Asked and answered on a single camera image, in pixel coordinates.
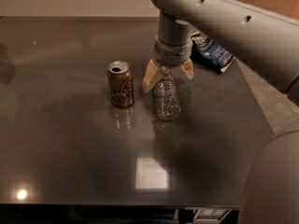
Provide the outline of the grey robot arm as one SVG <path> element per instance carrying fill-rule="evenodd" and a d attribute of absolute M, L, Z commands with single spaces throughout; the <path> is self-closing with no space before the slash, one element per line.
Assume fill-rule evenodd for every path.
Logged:
<path fill-rule="evenodd" d="M 299 99 L 299 22 L 235 0 L 151 0 L 160 11 L 154 56 L 190 57 L 196 27 L 285 93 Z M 299 121 L 281 130 L 253 163 L 239 224 L 299 224 Z"/>

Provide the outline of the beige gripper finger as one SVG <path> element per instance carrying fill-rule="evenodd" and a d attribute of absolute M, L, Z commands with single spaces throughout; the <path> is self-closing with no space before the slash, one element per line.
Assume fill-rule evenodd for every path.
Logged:
<path fill-rule="evenodd" d="M 146 72 L 142 80 L 143 92 L 150 92 L 163 76 L 164 72 L 160 64 L 155 59 L 151 59 L 147 65 Z"/>
<path fill-rule="evenodd" d="M 183 71 L 186 78 L 188 80 L 193 80 L 194 72 L 193 72 L 193 63 L 191 59 L 188 59 L 186 62 L 181 64 L 179 68 Z"/>

